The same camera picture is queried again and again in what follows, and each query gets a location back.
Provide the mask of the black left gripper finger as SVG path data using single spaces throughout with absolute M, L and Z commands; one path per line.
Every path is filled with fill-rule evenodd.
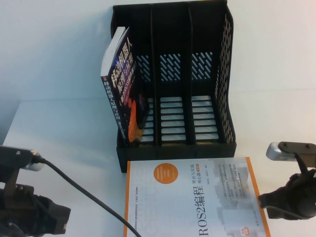
M 51 222 L 49 224 L 49 232 L 53 235 L 65 234 L 70 213 L 70 208 L 52 203 L 49 206 L 49 215 Z

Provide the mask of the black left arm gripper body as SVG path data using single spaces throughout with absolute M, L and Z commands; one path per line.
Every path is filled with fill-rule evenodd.
M 51 234 L 51 199 L 31 186 L 5 184 L 0 190 L 0 235 L 41 237 Z

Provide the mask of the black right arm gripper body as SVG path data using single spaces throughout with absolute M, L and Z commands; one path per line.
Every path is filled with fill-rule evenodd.
M 311 219 L 316 216 L 316 170 L 292 175 L 281 187 L 282 219 Z

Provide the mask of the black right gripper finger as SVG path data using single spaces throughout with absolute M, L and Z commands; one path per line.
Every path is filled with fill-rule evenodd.
M 279 199 L 260 199 L 260 206 L 262 209 L 280 209 Z
M 282 201 L 282 188 L 278 188 L 273 192 L 264 193 L 258 196 L 261 203 L 279 203 Z

